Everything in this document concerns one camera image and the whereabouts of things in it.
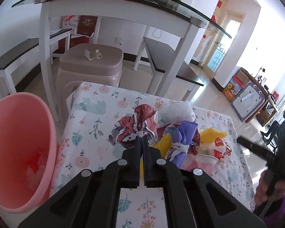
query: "floral tablecloth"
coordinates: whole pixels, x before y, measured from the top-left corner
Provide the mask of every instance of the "floral tablecloth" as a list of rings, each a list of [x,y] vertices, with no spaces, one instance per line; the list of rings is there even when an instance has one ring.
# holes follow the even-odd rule
[[[83,82],[73,93],[71,110],[59,147],[50,195],[61,189],[81,170],[98,171],[120,159],[125,150],[119,144],[112,146],[108,136],[114,124],[123,116],[131,116],[140,104],[148,104],[159,112],[159,126],[167,121],[161,113],[169,99],[138,93],[117,87]],[[226,131],[224,141],[232,149],[229,158],[207,172],[214,180],[252,210],[253,186],[246,158],[236,143],[236,131],[229,116],[194,107],[198,130],[216,128]],[[181,168],[190,168],[194,155],[188,154]],[[116,227],[167,227],[163,190],[146,188],[122,189]]]

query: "door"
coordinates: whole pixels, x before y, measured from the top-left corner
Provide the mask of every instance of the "door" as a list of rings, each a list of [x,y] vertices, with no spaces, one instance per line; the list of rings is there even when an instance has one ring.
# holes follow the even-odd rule
[[[242,18],[233,15],[230,15],[227,19],[226,32],[231,35],[232,39],[222,35],[215,36],[213,46],[209,49],[206,62],[202,67],[210,79],[215,76],[224,56],[230,48],[241,25],[241,20]]]

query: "black cord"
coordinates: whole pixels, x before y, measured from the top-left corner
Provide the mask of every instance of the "black cord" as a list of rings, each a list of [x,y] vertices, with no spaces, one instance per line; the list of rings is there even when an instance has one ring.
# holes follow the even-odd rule
[[[155,36],[154,36],[154,33],[155,33],[155,31],[156,31],[157,29],[158,29],[158,28],[155,28],[154,32],[152,33],[152,36],[153,36],[153,37],[155,37]],[[158,38],[158,37],[155,37],[156,39],[160,39],[160,38],[161,38],[161,35],[162,35],[162,34],[161,34],[161,31],[162,31],[162,30],[160,30],[160,37],[159,37],[159,38]]]

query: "wall outlet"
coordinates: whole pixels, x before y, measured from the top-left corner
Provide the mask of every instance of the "wall outlet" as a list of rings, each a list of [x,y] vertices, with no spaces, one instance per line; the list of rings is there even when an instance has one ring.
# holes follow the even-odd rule
[[[116,44],[119,44],[119,45],[122,45],[122,43],[123,43],[123,38],[117,37],[117,38],[115,39],[115,43],[116,43]]]

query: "pink bucket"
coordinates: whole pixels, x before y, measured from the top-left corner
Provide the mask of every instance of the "pink bucket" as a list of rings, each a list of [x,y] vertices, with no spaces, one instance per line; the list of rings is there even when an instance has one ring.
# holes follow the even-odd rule
[[[24,213],[49,197],[57,138],[47,105],[31,93],[0,100],[0,208]]]

